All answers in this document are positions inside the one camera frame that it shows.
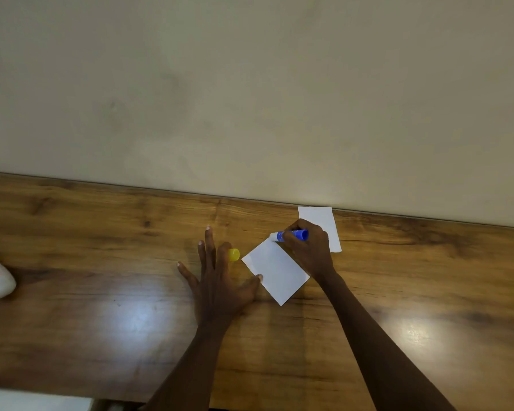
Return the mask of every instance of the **wood grain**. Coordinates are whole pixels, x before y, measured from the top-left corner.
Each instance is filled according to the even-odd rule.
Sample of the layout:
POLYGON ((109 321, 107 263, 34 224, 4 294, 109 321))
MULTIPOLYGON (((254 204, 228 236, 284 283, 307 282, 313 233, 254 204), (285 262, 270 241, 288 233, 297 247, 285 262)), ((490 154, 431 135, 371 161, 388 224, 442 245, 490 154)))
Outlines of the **wood grain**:
MULTIPOLYGON (((459 410, 514 410, 514 228, 335 211, 338 271, 459 410)), ((245 255, 292 205, 0 175, 0 387, 146 401, 195 330, 175 268, 207 224, 245 255)), ((250 276, 237 262, 233 275, 250 276)), ((372 410, 313 280, 264 289, 229 329, 212 394, 237 410, 372 410)))

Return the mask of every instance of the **blue glue stick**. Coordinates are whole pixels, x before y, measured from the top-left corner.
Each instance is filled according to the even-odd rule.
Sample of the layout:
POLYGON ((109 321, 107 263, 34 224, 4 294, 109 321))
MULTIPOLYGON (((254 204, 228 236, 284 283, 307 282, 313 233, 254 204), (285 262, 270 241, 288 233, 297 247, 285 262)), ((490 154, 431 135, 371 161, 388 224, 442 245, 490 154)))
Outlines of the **blue glue stick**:
MULTIPOLYGON (((308 229, 297 229, 296 231, 291 231, 292 234, 295 235, 295 238, 297 238, 300 241, 306 241, 308 239, 308 229)), ((275 242, 284 242, 284 237, 282 232, 273 232, 270 234, 270 239, 275 242)))

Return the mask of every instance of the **paper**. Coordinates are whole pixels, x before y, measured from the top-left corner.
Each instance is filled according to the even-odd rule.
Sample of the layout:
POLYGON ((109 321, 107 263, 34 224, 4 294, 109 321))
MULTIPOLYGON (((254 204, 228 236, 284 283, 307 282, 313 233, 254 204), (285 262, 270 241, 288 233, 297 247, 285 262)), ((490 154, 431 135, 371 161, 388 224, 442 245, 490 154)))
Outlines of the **paper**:
POLYGON ((308 274, 274 241, 266 239, 242 258, 262 285, 282 305, 308 280, 308 274))
POLYGON ((333 210, 331 207, 322 206, 300 206, 299 217, 321 226, 329 236, 329 252, 341 252, 341 241, 335 225, 333 210))

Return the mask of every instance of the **person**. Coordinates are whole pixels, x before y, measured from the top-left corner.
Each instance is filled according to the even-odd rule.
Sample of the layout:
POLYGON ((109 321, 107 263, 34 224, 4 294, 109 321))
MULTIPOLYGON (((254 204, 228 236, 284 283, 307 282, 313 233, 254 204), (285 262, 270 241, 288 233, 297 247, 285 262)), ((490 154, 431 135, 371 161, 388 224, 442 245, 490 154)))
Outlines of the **person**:
MULTIPOLYGON (((194 296, 196 334, 144 411, 208 409, 221 340, 236 314, 254 300, 262 280, 255 276, 241 287, 236 286, 228 274, 230 243, 215 250, 210 227, 204 237, 205 242, 198 244, 200 280, 178 263, 194 296)), ((336 273, 327 233, 299 219, 283 237, 335 309, 377 410, 453 411, 455 408, 381 329, 336 273), (298 241, 290 232, 295 229, 308 229, 308 240, 298 241)))

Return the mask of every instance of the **person's left hand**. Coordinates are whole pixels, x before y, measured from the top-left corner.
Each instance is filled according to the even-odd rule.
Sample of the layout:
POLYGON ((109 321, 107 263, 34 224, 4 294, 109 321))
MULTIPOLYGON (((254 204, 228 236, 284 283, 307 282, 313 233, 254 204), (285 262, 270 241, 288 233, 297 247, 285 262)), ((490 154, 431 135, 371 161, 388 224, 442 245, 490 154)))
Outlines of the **person's left hand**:
POLYGON ((205 243, 198 242, 198 255, 202 264, 200 280, 182 262, 177 263, 177 268, 194 295, 198 326, 216 323, 224 325, 226 330, 233 317, 254 300, 262 276, 250 278, 237 287, 228 274, 228 250, 232 245, 225 242, 215 251, 213 232, 209 226, 204 237, 205 243))

